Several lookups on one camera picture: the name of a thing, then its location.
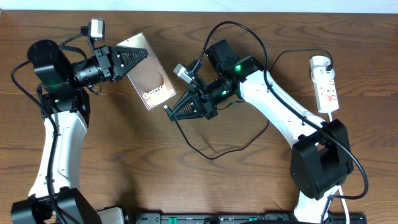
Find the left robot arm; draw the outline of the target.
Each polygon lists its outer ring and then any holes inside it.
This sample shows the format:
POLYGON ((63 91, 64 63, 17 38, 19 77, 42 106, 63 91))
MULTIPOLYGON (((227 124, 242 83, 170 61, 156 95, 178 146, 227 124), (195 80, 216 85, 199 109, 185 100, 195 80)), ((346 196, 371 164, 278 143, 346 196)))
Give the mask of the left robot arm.
POLYGON ((15 202, 13 223, 127 223, 121 207, 95 210, 79 190, 80 159, 90 118, 88 92, 100 83, 116 82, 147 58, 137 47, 92 47, 92 57, 65 42, 40 40, 27 52, 40 79, 37 97, 28 97, 40 108, 45 125, 45 143, 39 173, 28 198, 15 202), (64 54, 76 52, 83 60, 71 63, 64 54))

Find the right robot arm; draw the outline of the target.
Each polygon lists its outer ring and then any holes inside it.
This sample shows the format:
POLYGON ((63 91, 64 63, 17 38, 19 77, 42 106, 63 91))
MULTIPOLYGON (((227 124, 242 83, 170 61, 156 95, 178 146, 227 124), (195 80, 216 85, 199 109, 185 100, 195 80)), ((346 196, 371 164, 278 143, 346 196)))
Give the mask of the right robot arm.
POLYGON ((354 169, 344 124, 306 110, 284 91, 264 65, 253 56, 240 58, 226 40, 205 51, 217 79, 206 84, 197 74, 201 63, 178 64, 174 73, 188 89, 173 108, 165 107, 171 121, 211 119, 218 105, 237 95, 253 105, 282 134, 292 149, 290 175, 300 191, 293 216, 299 222, 324 223, 331 201, 354 169))

